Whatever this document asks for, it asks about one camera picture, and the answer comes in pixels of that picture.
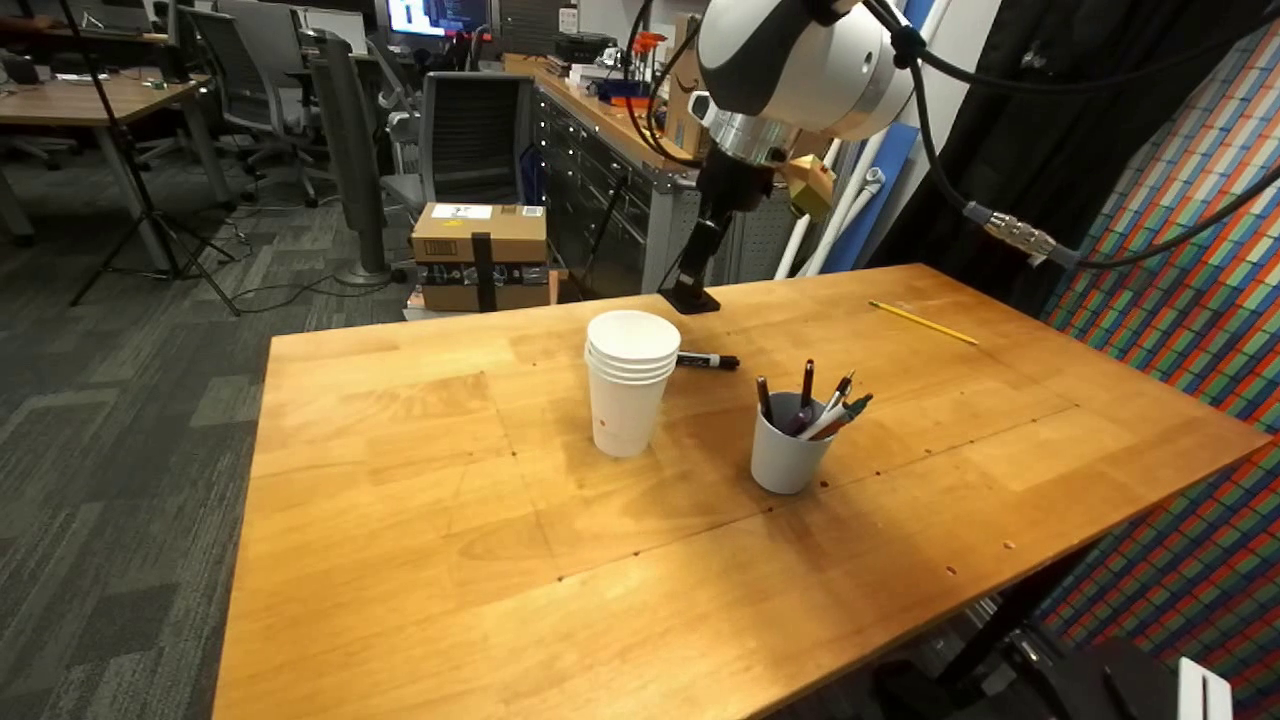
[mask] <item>marker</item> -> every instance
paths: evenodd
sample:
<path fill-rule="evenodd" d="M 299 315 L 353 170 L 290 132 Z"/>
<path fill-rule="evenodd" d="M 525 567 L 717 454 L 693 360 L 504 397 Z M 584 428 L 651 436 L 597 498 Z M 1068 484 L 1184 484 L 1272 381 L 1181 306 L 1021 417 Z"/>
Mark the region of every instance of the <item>marker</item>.
<path fill-rule="evenodd" d="M 850 383 L 852 383 L 852 375 L 840 375 L 840 383 L 835 383 L 840 405 L 843 405 L 843 397 L 850 397 Z"/>
<path fill-rule="evenodd" d="M 759 417 L 774 424 L 768 381 L 755 381 Z"/>
<path fill-rule="evenodd" d="M 735 373 L 741 360 L 735 357 L 721 357 L 721 353 L 679 353 L 678 368 L 717 368 L 717 373 Z"/>
<path fill-rule="evenodd" d="M 814 405 L 814 360 L 806 360 L 806 375 L 802 375 L 802 413 L 807 413 Z"/>
<path fill-rule="evenodd" d="M 802 439 L 828 439 L 835 428 L 850 424 L 843 405 L 828 405 L 806 431 Z"/>
<path fill-rule="evenodd" d="M 859 398 L 852 398 L 852 405 L 843 405 L 850 424 L 852 424 L 869 405 L 871 405 L 871 392 L 859 397 Z"/>

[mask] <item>computer screen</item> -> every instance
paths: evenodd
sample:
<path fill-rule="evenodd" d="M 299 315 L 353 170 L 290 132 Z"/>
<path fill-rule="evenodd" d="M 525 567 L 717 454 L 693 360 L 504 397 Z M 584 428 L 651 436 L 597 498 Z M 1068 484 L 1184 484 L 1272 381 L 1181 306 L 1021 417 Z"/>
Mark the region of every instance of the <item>computer screen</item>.
<path fill-rule="evenodd" d="M 454 35 L 489 22 L 489 0 L 377 0 L 379 28 L 398 35 Z"/>
<path fill-rule="evenodd" d="M 444 35 L 444 16 L 434 16 L 430 0 L 385 0 L 390 5 L 390 28 L 399 35 Z"/>

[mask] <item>wall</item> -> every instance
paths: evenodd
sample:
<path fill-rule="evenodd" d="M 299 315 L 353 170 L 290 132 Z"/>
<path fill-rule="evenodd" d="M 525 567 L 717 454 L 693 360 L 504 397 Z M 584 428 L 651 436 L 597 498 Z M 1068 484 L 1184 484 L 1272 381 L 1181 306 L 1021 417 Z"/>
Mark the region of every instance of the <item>wall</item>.
<path fill-rule="evenodd" d="M 642 0 L 578 0 L 578 28 L 630 39 Z"/>
<path fill-rule="evenodd" d="M 1091 229 L 1100 254 L 1150 248 L 1280 162 L 1280 28 L 1242 42 L 1133 161 Z M 1079 273 L 1048 325 L 1280 431 L 1275 188 L 1175 254 Z M 1242 716 L 1280 708 L 1280 439 L 1111 531 L 1046 607 L 1068 640 L 1133 640 L 1226 671 Z"/>

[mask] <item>black metal frame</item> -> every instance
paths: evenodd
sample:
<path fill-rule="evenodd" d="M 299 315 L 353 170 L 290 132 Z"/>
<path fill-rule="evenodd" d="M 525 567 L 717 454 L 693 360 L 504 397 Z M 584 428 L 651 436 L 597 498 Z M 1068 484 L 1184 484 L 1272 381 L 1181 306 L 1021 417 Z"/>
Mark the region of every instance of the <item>black metal frame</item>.
<path fill-rule="evenodd" d="M 93 51 L 88 51 L 88 39 L 85 39 L 85 30 L 81 30 L 81 22 L 77 22 L 77 12 L 71 12 L 67 0 L 62 0 L 62 12 L 65 12 L 65 18 L 67 18 L 71 42 L 77 42 L 77 51 L 81 51 L 81 61 L 85 61 L 85 73 L 88 73 L 88 80 L 93 80 L 93 93 L 96 93 L 96 99 L 100 99 L 100 106 L 106 106 L 106 114 L 110 114 L 110 139 L 115 142 L 115 157 L 120 157 L 123 168 L 128 168 L 128 182 L 131 182 L 138 195 L 146 201 L 146 208 L 141 208 L 141 212 L 128 220 L 128 229 L 114 239 L 114 248 L 106 253 L 106 258 L 85 277 L 85 283 L 77 289 L 77 294 L 71 294 L 67 303 L 77 306 L 77 303 L 93 290 L 93 283 L 96 283 L 106 273 L 114 273 L 114 265 L 115 265 L 115 254 L 128 248 L 128 239 L 138 239 L 141 229 L 154 229 L 154 233 L 157 233 L 157 244 L 161 244 L 161 254 L 166 254 L 166 268 L 157 268 L 157 273 L 168 277 L 168 278 L 203 278 L 203 283 L 227 303 L 227 312 L 240 315 L 240 306 L 233 303 L 233 294 L 227 294 L 227 290 L 207 277 L 207 268 L 202 265 L 203 248 L 222 253 L 224 258 L 233 258 L 233 253 L 217 248 L 214 239 L 202 239 L 197 233 L 185 233 L 185 234 L 197 239 L 197 253 L 194 253 L 185 265 L 175 258 L 175 248 L 172 248 L 175 229 L 161 215 L 161 208 L 157 208 L 157 201 L 154 201 L 154 190 L 147 190 L 147 182 L 146 182 L 146 175 L 141 175 L 141 168 L 138 168 L 138 161 L 131 161 L 131 152 L 128 152 L 128 132 L 123 132 L 123 123 L 120 123 L 120 114 L 115 114 L 115 106 L 114 106 L 114 99 L 110 99 L 110 88 L 106 88 L 100 69 L 96 69 L 96 61 L 93 61 Z"/>

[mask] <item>cardboard box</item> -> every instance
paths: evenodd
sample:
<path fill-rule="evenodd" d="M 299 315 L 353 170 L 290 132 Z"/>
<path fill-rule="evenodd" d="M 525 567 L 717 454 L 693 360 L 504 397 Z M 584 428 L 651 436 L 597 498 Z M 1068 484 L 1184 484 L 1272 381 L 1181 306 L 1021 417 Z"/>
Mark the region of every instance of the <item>cardboard box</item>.
<path fill-rule="evenodd" d="M 430 202 L 412 265 L 434 312 L 547 303 L 547 215 L 541 202 Z"/>

